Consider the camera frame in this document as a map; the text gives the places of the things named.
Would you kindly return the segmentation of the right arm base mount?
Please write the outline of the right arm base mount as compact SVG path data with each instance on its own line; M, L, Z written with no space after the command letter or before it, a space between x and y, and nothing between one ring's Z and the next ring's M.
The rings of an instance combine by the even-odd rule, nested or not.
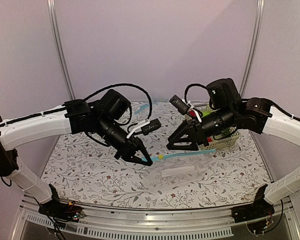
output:
M270 226L275 209L272 204L264 200L265 190L268 185L260 187L253 196L253 202L246 205L233 207L231 216L235 223L247 222L262 218L247 224L247 229L254 235L264 234Z

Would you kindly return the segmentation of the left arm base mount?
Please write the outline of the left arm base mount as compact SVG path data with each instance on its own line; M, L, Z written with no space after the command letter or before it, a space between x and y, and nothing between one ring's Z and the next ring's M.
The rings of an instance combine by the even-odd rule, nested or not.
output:
M52 193L51 200L46 203L39 204L38 212L40 214L66 222L78 222L79 219L85 216L83 208L76 205L75 201L68 203L60 202L56 188L51 184L48 186L50 187Z

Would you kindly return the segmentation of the clear zip bag blue zipper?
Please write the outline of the clear zip bag blue zipper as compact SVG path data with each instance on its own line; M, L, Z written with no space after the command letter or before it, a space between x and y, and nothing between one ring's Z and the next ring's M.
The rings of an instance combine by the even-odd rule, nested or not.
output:
M152 165L142 168L144 189L158 193L200 179L215 152L209 149L152 157Z

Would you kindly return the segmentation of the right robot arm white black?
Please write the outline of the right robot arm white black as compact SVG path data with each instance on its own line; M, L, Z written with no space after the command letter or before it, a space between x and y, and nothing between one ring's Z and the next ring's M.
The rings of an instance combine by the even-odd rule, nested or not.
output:
M187 101L188 90L194 86L207 90L209 106L216 111L203 117L197 114ZM241 98L231 78L218 79L207 86L190 84L184 92L184 97L185 99L181 99L174 95L169 102L182 115L189 114L189 110L194 109L196 117L190 114L191 119L184 120L170 135L166 145L169 150L198 151L200 145L209 145L208 137L216 136L230 127L275 136L300 147L300 118L287 113L272 100L258 97ZM268 210L268 205L274 205L299 190L300 166L283 178L260 187L248 208L248 213L252 218L259 218Z

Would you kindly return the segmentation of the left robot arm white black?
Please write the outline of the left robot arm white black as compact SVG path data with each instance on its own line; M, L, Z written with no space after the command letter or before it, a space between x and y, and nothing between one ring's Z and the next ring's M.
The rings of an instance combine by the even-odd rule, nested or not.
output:
M103 87L84 99L67 101L53 109L31 115L3 120L0 116L0 177L17 184L31 194L53 216L64 213L57 190L43 182L21 160L17 147L44 138L85 133L89 138L99 135L103 145L117 150L116 159L128 163L151 166L152 160L136 130L147 135L152 127L150 119L136 124L130 132L117 121L130 108L131 103L114 90L119 83Z

